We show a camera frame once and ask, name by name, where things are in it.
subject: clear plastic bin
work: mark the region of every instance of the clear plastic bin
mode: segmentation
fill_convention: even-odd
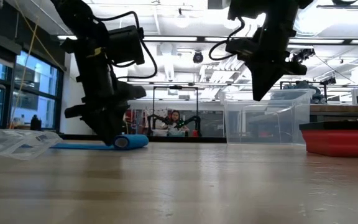
[[[315,90],[271,90],[258,102],[252,92],[223,94],[228,144],[304,144],[300,124],[310,122]]]

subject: blue roller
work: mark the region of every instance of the blue roller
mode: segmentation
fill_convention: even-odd
[[[125,134],[114,139],[114,147],[119,150],[138,149],[149,144],[144,134]]]
[[[86,149],[86,150],[131,150],[142,148],[149,144],[149,139],[143,134],[125,134],[114,138],[113,146],[100,144],[70,144],[59,143],[52,149]]]

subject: security camera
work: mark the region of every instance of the security camera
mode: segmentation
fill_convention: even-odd
[[[197,51],[194,53],[193,62],[194,63],[201,63],[204,60],[204,56],[201,52]]]

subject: workbench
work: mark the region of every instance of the workbench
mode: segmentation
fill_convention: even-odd
[[[184,143],[0,157],[2,223],[358,224],[358,159]]]
[[[358,105],[310,105],[310,121],[342,121],[358,118]]]

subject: yellow cable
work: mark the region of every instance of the yellow cable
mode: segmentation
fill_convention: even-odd
[[[27,62],[29,60],[31,51],[32,51],[32,47],[34,45],[34,40],[35,40],[35,36],[36,36],[36,32],[37,32],[37,28],[38,28],[38,23],[39,23],[40,17],[37,16],[37,22],[35,23],[35,27],[32,34],[32,38],[31,38],[31,43],[30,43],[30,49],[29,49],[29,53],[27,54],[26,58],[25,58],[25,62],[24,62],[24,69],[23,69],[23,75],[22,75],[22,81],[20,83],[20,87],[19,87],[19,91],[17,92],[17,99],[16,99],[16,104],[15,107],[13,107],[13,111],[12,111],[12,116],[11,116],[11,123],[9,124],[9,129],[13,129],[13,119],[14,119],[14,115],[15,115],[15,111],[16,108],[19,106],[19,100],[20,100],[20,93],[22,91],[23,88],[23,84],[24,84],[24,76],[25,76],[25,71],[27,70]]]
[[[38,38],[37,34],[35,34],[35,30],[33,30],[33,28],[31,27],[30,23],[28,22],[27,18],[26,18],[25,15],[24,15],[22,9],[20,8],[19,3],[17,2],[17,0],[15,0],[15,4],[16,4],[17,10],[19,10],[20,14],[22,15],[22,17],[23,17],[25,23],[27,24],[27,26],[29,27],[29,29],[32,31],[32,33],[35,35],[35,38],[38,40],[38,42],[40,43],[40,45],[42,46],[42,48],[45,50],[45,52],[47,53],[47,55],[53,60],[53,62],[54,62],[62,71],[64,71],[63,66],[61,66],[61,65],[55,60],[55,58],[49,53],[48,49],[44,46],[44,44],[42,43],[42,41]]]

